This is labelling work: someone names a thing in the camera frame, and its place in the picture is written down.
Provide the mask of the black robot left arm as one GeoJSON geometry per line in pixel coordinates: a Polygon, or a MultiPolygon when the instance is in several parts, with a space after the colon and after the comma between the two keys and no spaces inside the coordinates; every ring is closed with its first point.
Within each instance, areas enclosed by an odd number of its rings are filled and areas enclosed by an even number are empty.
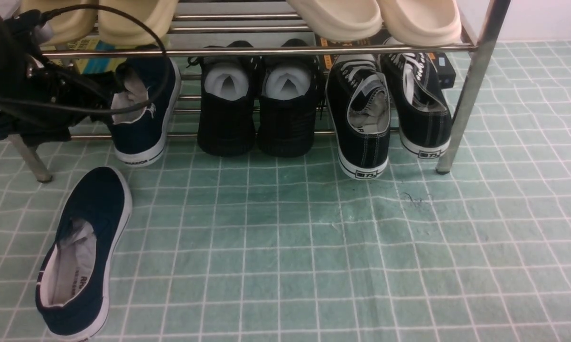
{"type": "Polygon", "coordinates": [[[19,135],[25,145],[68,142],[70,128],[107,110],[119,89],[113,71],[80,74],[43,56],[35,29],[41,12],[32,9],[18,18],[0,17],[0,141],[19,135]]]}

